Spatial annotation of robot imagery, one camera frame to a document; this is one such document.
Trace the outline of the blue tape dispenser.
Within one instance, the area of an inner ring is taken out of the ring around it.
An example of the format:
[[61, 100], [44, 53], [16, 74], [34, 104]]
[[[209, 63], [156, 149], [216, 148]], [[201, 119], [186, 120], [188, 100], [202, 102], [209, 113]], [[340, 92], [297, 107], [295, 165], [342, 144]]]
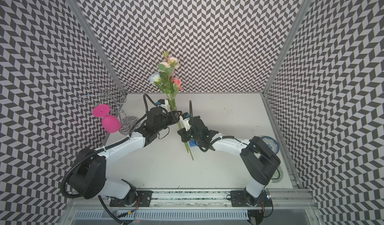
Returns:
[[192, 139], [189, 141], [189, 147], [198, 147], [198, 145], [197, 145], [196, 141]]

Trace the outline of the artificial rose bouquet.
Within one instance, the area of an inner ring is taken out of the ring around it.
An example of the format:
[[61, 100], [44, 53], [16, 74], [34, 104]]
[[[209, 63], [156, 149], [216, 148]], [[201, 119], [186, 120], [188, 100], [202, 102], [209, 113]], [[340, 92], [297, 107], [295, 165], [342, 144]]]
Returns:
[[167, 96], [170, 110], [176, 111], [176, 96], [183, 89], [181, 80], [175, 76], [180, 63], [168, 51], [163, 51], [162, 56], [163, 60], [157, 65], [158, 72], [149, 77], [149, 82]]

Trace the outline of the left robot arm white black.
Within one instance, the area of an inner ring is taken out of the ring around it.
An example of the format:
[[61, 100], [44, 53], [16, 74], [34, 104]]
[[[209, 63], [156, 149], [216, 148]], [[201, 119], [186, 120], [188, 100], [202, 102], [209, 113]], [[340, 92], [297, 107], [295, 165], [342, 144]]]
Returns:
[[107, 169], [129, 153], [153, 142], [161, 130], [179, 122], [181, 111], [169, 111], [164, 100], [153, 102], [143, 95], [145, 114], [134, 123], [128, 136], [98, 149], [81, 150], [60, 185], [61, 194], [69, 199], [91, 199], [96, 196], [120, 200], [132, 206], [138, 200], [136, 187], [128, 181], [107, 176]]

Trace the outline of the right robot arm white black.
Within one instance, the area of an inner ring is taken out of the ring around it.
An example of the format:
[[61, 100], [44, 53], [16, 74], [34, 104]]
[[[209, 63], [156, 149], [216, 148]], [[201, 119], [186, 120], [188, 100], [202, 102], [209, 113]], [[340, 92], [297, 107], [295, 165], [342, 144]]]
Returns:
[[250, 207], [264, 204], [265, 187], [279, 173], [281, 160], [262, 138], [255, 136], [250, 140], [240, 140], [230, 135], [210, 130], [199, 116], [193, 115], [193, 105], [189, 102], [189, 112], [182, 114], [184, 128], [178, 131], [182, 142], [194, 141], [202, 152], [223, 151], [242, 159], [251, 181], [243, 191], [242, 200]]

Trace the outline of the pink wine glass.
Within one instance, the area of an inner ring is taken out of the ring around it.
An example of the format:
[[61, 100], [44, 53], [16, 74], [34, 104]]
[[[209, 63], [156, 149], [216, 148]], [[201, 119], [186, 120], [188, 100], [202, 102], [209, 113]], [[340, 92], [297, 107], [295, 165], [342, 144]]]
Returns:
[[120, 130], [122, 124], [113, 115], [110, 115], [111, 108], [109, 105], [101, 104], [92, 110], [93, 116], [102, 119], [102, 126], [108, 133], [115, 133]]

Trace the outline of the blue patterned bowl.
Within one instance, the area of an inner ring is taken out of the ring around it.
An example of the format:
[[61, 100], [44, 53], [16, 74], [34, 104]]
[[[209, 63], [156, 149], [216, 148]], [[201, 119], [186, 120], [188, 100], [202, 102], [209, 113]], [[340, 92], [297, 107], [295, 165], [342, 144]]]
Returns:
[[279, 153], [280, 146], [274, 138], [269, 136], [263, 136], [261, 137], [261, 139], [275, 154]]

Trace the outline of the patterned round plate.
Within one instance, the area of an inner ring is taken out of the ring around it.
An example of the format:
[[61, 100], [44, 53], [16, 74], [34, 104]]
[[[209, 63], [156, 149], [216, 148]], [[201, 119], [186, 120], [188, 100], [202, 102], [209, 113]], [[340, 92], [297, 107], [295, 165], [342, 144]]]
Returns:
[[271, 183], [279, 183], [283, 180], [284, 172], [281, 166], [278, 167], [278, 169], [275, 171], [274, 175], [272, 176]]

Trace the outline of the aluminium mounting rail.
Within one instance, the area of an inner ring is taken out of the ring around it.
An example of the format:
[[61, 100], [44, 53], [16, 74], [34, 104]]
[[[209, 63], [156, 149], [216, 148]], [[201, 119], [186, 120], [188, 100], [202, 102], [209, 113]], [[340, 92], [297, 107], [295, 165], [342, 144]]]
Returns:
[[118, 199], [71, 202], [65, 224], [80, 221], [112, 221], [131, 224], [141, 221], [238, 220], [252, 224], [271, 221], [281, 213], [304, 217], [311, 225], [323, 223], [311, 193], [305, 189], [266, 189], [254, 206], [246, 202], [242, 190], [152, 189], [138, 190], [137, 202], [124, 205]]

